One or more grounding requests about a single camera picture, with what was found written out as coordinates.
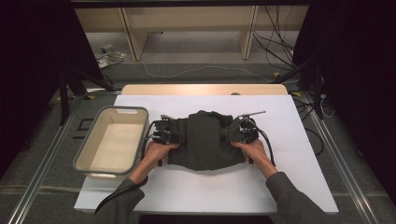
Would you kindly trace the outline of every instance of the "plastic bin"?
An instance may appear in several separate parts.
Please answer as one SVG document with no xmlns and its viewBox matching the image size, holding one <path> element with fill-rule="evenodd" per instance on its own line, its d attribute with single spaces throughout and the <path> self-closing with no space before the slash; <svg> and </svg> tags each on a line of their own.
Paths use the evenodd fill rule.
<svg viewBox="0 0 396 224">
<path fill-rule="evenodd" d="M 75 169 L 91 177 L 124 178 L 137 163 L 148 127 L 144 107 L 102 108 L 74 159 Z"/>
</svg>

